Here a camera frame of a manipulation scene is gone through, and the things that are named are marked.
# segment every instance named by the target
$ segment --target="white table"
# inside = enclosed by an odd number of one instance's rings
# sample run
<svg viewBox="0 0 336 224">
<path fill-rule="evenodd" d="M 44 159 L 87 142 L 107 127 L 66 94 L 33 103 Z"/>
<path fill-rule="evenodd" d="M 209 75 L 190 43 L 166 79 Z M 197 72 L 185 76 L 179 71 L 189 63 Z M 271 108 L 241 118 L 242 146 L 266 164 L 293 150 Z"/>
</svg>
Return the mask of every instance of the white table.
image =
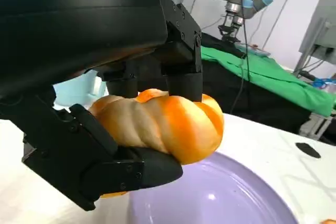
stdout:
<svg viewBox="0 0 336 224">
<path fill-rule="evenodd" d="M 0 121 L 1 224 L 126 223 L 127 195 L 99 200 L 95 211 L 84 212 L 20 162 L 22 137 L 13 124 Z M 309 143 L 322 159 L 304 154 L 296 142 Z M 336 219 L 336 147 L 225 115 L 218 151 L 263 178 L 300 223 Z"/>
</svg>

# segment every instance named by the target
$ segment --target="black cable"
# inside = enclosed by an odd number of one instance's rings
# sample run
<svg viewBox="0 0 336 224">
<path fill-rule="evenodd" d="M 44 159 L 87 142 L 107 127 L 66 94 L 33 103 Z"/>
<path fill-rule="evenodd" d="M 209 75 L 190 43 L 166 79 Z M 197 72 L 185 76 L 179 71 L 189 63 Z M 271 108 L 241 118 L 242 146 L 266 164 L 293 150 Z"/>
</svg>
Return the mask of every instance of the black cable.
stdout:
<svg viewBox="0 0 336 224">
<path fill-rule="evenodd" d="M 251 83 L 251 79 L 250 79 L 250 65 L 249 65 L 249 59 L 248 59 L 248 45 L 247 45 L 247 35 L 246 35 L 246 26 L 245 26 L 245 15 L 244 15 L 244 0 L 240 0 L 241 3 L 241 11 L 242 11 L 242 18 L 243 18 L 243 26 L 244 26 L 244 37 L 245 37 L 245 47 L 246 47 L 246 63 L 247 63 L 247 80 L 248 80 L 248 84 L 247 84 L 247 106 L 248 106 L 248 110 L 249 110 L 249 114 L 251 114 L 251 95 L 250 95 L 250 83 Z M 234 103 L 232 104 L 232 107 L 230 109 L 230 114 L 233 113 L 237 102 L 243 92 L 244 89 L 244 70 L 243 70 L 243 63 L 241 63 L 241 69 L 242 69 L 242 83 L 240 85 L 240 89 L 239 92 L 237 94 L 237 97 L 234 101 Z"/>
<path fill-rule="evenodd" d="M 312 69 L 308 70 L 308 73 L 310 73 L 311 71 L 317 69 L 319 66 L 321 66 L 324 63 L 324 60 L 319 60 L 315 63 L 319 63 L 317 66 L 313 67 Z"/>
<path fill-rule="evenodd" d="M 211 27 L 213 25 L 216 25 L 221 19 L 222 19 L 222 17 L 220 17 L 219 20 L 217 20 L 216 22 L 212 23 L 211 25 L 208 25 L 206 27 L 201 28 L 201 30 L 204 30 L 204 29 L 209 28 L 209 27 Z"/>
</svg>

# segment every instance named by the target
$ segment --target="bread roll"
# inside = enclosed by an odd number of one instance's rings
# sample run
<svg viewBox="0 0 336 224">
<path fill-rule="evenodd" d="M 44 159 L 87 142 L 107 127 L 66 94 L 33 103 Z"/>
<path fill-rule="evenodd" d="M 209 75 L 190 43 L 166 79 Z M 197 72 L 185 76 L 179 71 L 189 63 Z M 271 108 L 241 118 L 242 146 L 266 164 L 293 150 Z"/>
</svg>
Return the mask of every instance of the bread roll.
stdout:
<svg viewBox="0 0 336 224">
<path fill-rule="evenodd" d="M 89 111 L 119 145 L 172 154 L 181 164 L 211 155 L 223 137 L 223 113 L 207 95 L 191 102 L 150 89 L 135 99 L 103 97 Z"/>
</svg>

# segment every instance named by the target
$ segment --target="white wall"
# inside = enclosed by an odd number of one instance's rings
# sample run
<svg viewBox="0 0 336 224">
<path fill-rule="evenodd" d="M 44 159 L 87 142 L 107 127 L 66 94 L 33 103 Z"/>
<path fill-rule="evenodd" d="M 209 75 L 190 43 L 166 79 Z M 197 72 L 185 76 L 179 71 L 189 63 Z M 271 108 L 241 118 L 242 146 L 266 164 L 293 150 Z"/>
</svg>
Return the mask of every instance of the white wall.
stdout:
<svg viewBox="0 0 336 224">
<path fill-rule="evenodd" d="M 189 8 L 193 0 L 184 0 L 184 5 Z M 299 47 L 303 36 L 310 22 L 311 15 L 315 10 L 318 0 L 288 0 L 281 16 L 271 33 L 265 49 L 272 53 L 278 63 L 294 68 L 299 60 Z M 256 32 L 251 43 L 263 46 L 267 37 L 270 35 L 272 26 L 276 22 L 277 16 L 284 5 L 285 0 L 274 0 L 264 13 L 261 26 Z M 199 23 L 200 27 L 212 24 L 225 13 L 225 1 L 220 0 L 196 0 L 192 15 Z M 255 31 L 260 20 L 261 13 L 253 19 L 247 20 L 247 38 Z M 218 22 L 205 30 L 213 36 L 220 37 L 217 26 Z M 238 38 L 244 41 L 243 30 L 241 29 Z M 336 67 L 329 63 L 324 63 L 312 73 L 318 77 L 329 77 L 336 72 Z"/>
</svg>

